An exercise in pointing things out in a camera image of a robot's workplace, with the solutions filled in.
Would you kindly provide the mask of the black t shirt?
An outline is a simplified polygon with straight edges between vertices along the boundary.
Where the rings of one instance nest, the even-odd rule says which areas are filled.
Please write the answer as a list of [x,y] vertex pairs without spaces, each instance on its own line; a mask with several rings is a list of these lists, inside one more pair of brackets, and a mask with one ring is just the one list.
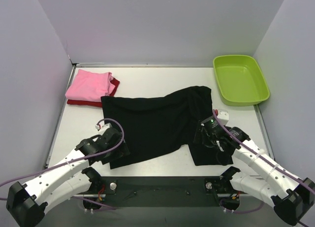
[[213,114],[211,91],[192,86],[156,98],[101,97],[104,117],[121,125],[130,151],[111,162],[111,169],[167,155],[183,145],[196,166],[232,164],[231,155],[206,142],[200,130],[200,123]]

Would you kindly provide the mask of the green plastic tray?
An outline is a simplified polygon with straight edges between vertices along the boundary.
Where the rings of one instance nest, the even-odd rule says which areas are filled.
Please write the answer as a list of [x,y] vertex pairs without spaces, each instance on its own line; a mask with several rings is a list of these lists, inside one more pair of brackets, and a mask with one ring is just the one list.
[[247,55],[213,59],[220,97],[228,106],[251,106],[266,101],[270,91],[257,61]]

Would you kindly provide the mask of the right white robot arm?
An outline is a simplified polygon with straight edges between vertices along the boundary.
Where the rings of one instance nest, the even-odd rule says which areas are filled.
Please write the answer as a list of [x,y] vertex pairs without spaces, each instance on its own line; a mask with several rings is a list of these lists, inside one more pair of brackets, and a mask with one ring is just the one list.
[[213,115],[199,121],[196,140],[216,148],[228,158],[237,158],[255,171],[256,179],[230,167],[222,175],[235,191],[247,193],[273,208],[285,223],[295,226],[315,204],[315,183],[302,179],[274,161],[240,128],[228,128]]

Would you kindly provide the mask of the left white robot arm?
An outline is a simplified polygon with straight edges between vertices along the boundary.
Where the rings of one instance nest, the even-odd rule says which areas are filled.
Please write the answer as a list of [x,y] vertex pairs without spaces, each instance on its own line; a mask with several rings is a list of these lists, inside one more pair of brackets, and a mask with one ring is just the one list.
[[9,188],[6,208],[21,227],[34,227],[52,208],[77,194],[102,192],[105,181],[92,167],[120,157],[122,132],[107,124],[83,139],[63,160],[37,177]]

